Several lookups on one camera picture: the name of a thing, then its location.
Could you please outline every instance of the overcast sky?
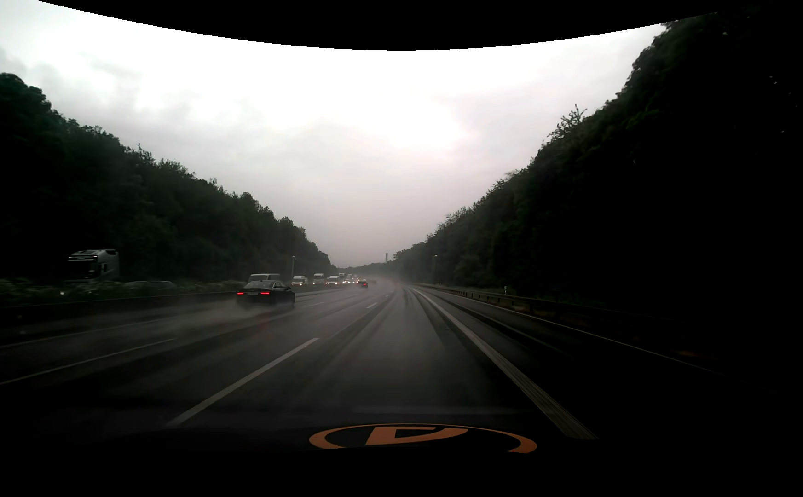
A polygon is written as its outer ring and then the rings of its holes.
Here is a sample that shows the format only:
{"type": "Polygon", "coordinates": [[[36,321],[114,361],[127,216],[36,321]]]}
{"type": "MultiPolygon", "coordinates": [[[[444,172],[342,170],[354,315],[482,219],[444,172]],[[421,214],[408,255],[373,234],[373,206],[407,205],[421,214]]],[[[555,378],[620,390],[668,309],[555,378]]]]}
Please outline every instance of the overcast sky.
{"type": "Polygon", "coordinates": [[[612,99],[664,28],[464,51],[341,51],[0,0],[0,73],[128,146],[250,192],[341,267],[422,242],[612,99]]]}

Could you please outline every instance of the white truck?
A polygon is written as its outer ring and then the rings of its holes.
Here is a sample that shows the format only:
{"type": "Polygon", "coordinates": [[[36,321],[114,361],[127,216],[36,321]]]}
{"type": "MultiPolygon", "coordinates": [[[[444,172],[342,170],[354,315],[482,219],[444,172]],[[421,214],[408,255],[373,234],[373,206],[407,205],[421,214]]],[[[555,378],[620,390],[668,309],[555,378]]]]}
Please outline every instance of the white truck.
{"type": "Polygon", "coordinates": [[[112,248],[79,250],[67,257],[64,284],[84,285],[92,281],[120,278],[120,253],[112,248]]]}
{"type": "Polygon", "coordinates": [[[277,272],[260,272],[258,274],[252,274],[248,276],[248,283],[252,281],[274,281],[277,280],[278,277],[281,276],[277,272]]]}

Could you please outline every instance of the solid white line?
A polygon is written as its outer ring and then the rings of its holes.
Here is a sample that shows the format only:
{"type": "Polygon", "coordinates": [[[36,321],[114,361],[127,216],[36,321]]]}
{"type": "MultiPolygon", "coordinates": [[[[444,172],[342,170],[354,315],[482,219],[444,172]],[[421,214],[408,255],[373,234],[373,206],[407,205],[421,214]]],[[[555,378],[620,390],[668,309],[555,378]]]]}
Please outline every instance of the solid white line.
{"type": "Polygon", "coordinates": [[[119,328],[128,328],[129,326],[134,326],[136,324],[155,323],[155,322],[158,322],[158,321],[165,321],[167,319],[177,319],[177,318],[181,318],[181,316],[170,316],[168,318],[151,319],[150,321],[137,321],[135,323],[118,324],[116,326],[110,326],[109,328],[98,328],[97,330],[88,330],[86,332],[64,333],[62,335],[57,335],[57,336],[53,336],[53,337],[38,338],[38,339],[35,339],[35,340],[19,341],[18,343],[10,343],[8,345],[0,345],[0,348],[17,347],[19,345],[26,345],[28,343],[34,343],[34,342],[37,342],[37,341],[55,340],[55,339],[64,338],[64,337],[72,337],[72,336],[76,336],[76,335],[82,335],[82,334],[85,334],[85,333],[107,332],[109,330],[116,330],[116,329],[119,329],[119,328]]]}
{"type": "Polygon", "coordinates": [[[216,401],[219,401],[220,399],[223,399],[227,395],[231,394],[235,389],[241,387],[242,385],[245,385],[246,383],[248,383],[248,381],[251,381],[252,379],[257,378],[258,376],[262,375],[264,372],[266,372],[267,370],[271,369],[276,364],[281,363],[282,361],[284,361],[288,357],[293,356],[297,352],[300,352],[304,347],[306,347],[307,345],[309,345],[310,343],[312,343],[312,342],[314,342],[316,340],[318,340],[318,338],[314,338],[314,339],[304,343],[303,345],[300,345],[299,347],[297,347],[294,350],[288,352],[284,356],[281,356],[281,357],[277,358],[275,361],[272,361],[271,363],[266,364],[265,366],[263,366],[259,370],[254,371],[253,373],[249,374],[245,378],[241,378],[239,381],[233,383],[229,387],[224,388],[223,390],[221,390],[220,392],[215,393],[214,395],[211,395],[208,399],[205,399],[204,401],[200,402],[199,405],[195,406],[193,409],[188,410],[187,412],[181,414],[180,416],[175,417],[175,419],[171,420],[167,424],[167,426],[178,426],[179,424],[183,423],[184,421],[186,421],[190,417],[193,417],[196,414],[199,414],[203,410],[207,409],[209,405],[213,404],[216,401]]]}
{"type": "Polygon", "coordinates": [[[77,363],[68,364],[66,366],[59,366],[57,368],[52,368],[50,370],[39,371],[38,373],[29,374],[27,376],[22,376],[20,378],[14,378],[14,379],[10,379],[8,381],[2,381],[2,382],[0,382],[0,385],[5,385],[6,383],[12,383],[12,382],[15,382],[15,381],[20,381],[21,379],[33,378],[34,376],[39,376],[41,374],[50,373],[52,371],[64,370],[66,368],[72,368],[72,367],[78,366],[80,364],[86,364],[86,363],[90,363],[92,361],[97,361],[98,359],[104,359],[105,357],[118,356],[120,354],[125,354],[126,352],[131,352],[132,350],[137,350],[138,348],[149,347],[151,345],[158,345],[160,343],[165,343],[167,341],[172,341],[172,340],[174,340],[174,339],[170,338],[168,340],[154,341],[153,343],[148,343],[147,345],[141,345],[139,347],[127,348],[126,350],[120,350],[119,352],[113,352],[112,354],[107,354],[106,356],[95,357],[94,359],[86,359],[85,361],[79,361],[77,363]]]}
{"type": "Polygon", "coordinates": [[[506,373],[512,381],[520,388],[527,396],[530,398],[533,403],[537,404],[539,409],[545,413],[546,416],[549,417],[552,423],[555,423],[556,426],[564,433],[574,439],[597,439],[597,437],[592,433],[588,428],[585,427],[584,424],[580,423],[578,419],[572,416],[569,412],[567,412],[559,403],[550,397],[548,393],[542,390],[539,385],[533,382],[532,379],[528,378],[521,370],[515,367],[514,364],[510,363],[506,357],[502,356],[497,352],[490,344],[486,341],[482,340],[481,337],[476,335],[472,330],[468,329],[464,324],[460,322],[457,318],[453,317],[449,312],[445,311],[445,309],[439,306],[434,300],[430,299],[426,294],[423,292],[413,289],[418,294],[422,295],[422,297],[429,301],[436,309],[441,311],[451,322],[456,325],[456,327],[460,328],[462,333],[465,333],[466,336],[469,337],[470,340],[474,342],[478,348],[484,352],[485,356],[491,358],[491,360],[498,366],[503,372],[506,373]]]}
{"type": "Polygon", "coordinates": [[[457,296],[460,297],[460,298],[469,299],[471,301],[478,301],[478,302],[481,302],[483,304],[487,304],[487,305],[489,305],[491,307],[495,307],[495,308],[497,308],[499,310],[502,310],[502,311],[511,312],[513,314],[517,314],[518,316],[524,316],[525,318],[538,319],[538,320],[540,320],[542,322],[545,322],[545,323],[555,324],[557,326],[564,326],[565,328],[573,330],[574,332],[585,333],[585,334],[591,335],[593,337],[597,337],[597,338],[600,338],[600,339],[604,339],[606,341],[611,341],[613,343],[617,343],[617,344],[620,344],[620,345],[624,345],[626,347],[631,347],[631,348],[634,348],[636,350],[640,350],[640,352],[646,352],[647,354],[652,354],[653,356],[664,357],[665,359],[668,359],[669,361],[674,361],[676,363],[686,364],[687,366],[692,366],[692,367],[698,368],[700,370],[705,370],[705,371],[707,371],[709,373],[714,373],[716,375],[720,375],[720,376],[725,377],[725,378],[731,378],[731,379],[735,379],[737,381],[748,383],[749,385],[753,385],[754,387],[762,388],[764,390],[767,389],[766,387],[761,387],[760,385],[756,385],[756,384],[751,383],[749,381],[745,381],[744,379],[734,378],[732,376],[728,376],[728,375],[726,375],[724,373],[717,372],[715,370],[710,370],[710,369],[704,368],[702,366],[697,366],[695,364],[691,364],[691,363],[688,363],[686,361],[682,361],[681,359],[675,359],[674,357],[664,356],[662,354],[659,354],[658,352],[653,352],[652,350],[647,350],[646,348],[635,347],[634,345],[631,345],[631,344],[628,344],[628,343],[625,343],[625,342],[622,342],[622,341],[616,341],[616,340],[614,340],[612,338],[602,337],[601,335],[595,335],[594,333],[589,333],[589,332],[586,332],[584,330],[580,330],[578,328],[573,328],[572,326],[567,326],[566,324],[561,324],[561,323],[556,323],[554,321],[549,321],[548,319],[540,318],[539,316],[532,316],[530,314],[525,314],[523,312],[515,311],[514,309],[506,309],[505,307],[503,307],[501,305],[496,305],[496,304],[493,304],[493,303],[490,303],[490,302],[485,302],[485,301],[481,301],[481,300],[478,300],[478,299],[473,299],[473,298],[470,298],[470,297],[464,297],[462,295],[457,295],[457,296]]]}
{"type": "Polygon", "coordinates": [[[484,314],[482,314],[482,313],[480,313],[480,312],[478,312],[478,311],[475,311],[474,309],[469,309],[469,311],[471,311],[471,312],[474,312],[474,313],[475,313],[475,314],[477,314],[478,316],[481,316],[482,318],[484,318],[484,319],[487,319],[488,321],[490,321],[490,322],[492,322],[492,323],[496,323],[496,324],[498,324],[498,325],[500,325],[500,326],[503,326],[503,327],[505,327],[506,329],[508,329],[508,330],[510,330],[510,331],[513,331],[513,332],[515,332],[515,333],[518,333],[518,334],[520,334],[520,335],[524,335],[524,336],[526,336],[528,339],[530,339],[530,340],[532,340],[532,341],[535,341],[535,342],[537,342],[537,343],[543,344],[543,345],[545,345],[546,347],[549,347],[550,349],[552,349],[552,350],[554,350],[554,351],[556,351],[556,352],[560,352],[561,354],[563,354],[563,355],[565,355],[565,356],[568,356],[568,357],[570,356],[569,354],[567,354],[566,352],[564,352],[564,351],[563,351],[563,350],[561,350],[560,348],[553,347],[552,345],[549,345],[548,343],[545,343],[544,341],[541,341],[541,340],[540,340],[539,338],[537,338],[537,337],[530,336],[530,335],[528,335],[527,333],[524,333],[524,332],[522,332],[522,331],[520,331],[520,330],[516,330],[516,329],[514,329],[512,326],[509,326],[508,324],[505,324],[505,323],[501,323],[501,322],[499,322],[499,321],[496,321],[494,318],[491,318],[490,316],[484,316],[484,314]]]}

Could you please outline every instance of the car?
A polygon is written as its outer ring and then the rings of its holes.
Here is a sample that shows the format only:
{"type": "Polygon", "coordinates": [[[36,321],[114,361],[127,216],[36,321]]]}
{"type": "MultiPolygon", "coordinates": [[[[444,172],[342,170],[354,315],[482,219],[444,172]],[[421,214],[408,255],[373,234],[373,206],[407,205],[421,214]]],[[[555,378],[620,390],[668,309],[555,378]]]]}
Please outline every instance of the car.
{"type": "Polygon", "coordinates": [[[297,295],[294,291],[277,279],[251,281],[236,292],[236,302],[245,309],[257,304],[279,305],[290,304],[294,307],[297,295]]]}

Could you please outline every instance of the forest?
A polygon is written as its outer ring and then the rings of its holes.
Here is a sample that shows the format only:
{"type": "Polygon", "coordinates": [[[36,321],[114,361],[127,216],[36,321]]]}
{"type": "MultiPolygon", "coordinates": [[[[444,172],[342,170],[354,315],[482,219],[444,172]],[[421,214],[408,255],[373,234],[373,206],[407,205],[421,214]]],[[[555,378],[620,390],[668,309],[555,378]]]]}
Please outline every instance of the forest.
{"type": "Polygon", "coordinates": [[[354,271],[687,320],[803,289],[803,2],[674,20],[615,98],[354,271]]]}
{"type": "Polygon", "coordinates": [[[306,230],[250,193],[67,119],[0,74],[0,279],[56,285],[77,250],[116,249],[124,280],[244,280],[330,272],[306,230]]]}

